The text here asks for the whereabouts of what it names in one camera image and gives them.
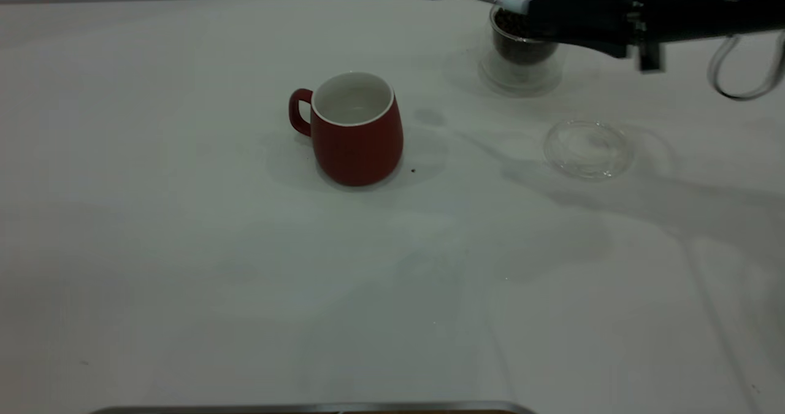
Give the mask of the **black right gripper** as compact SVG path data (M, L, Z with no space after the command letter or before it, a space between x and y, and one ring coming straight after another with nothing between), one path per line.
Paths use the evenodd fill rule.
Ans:
M784 0L637 0L632 44L783 30ZM530 0L530 37L630 56L629 0Z

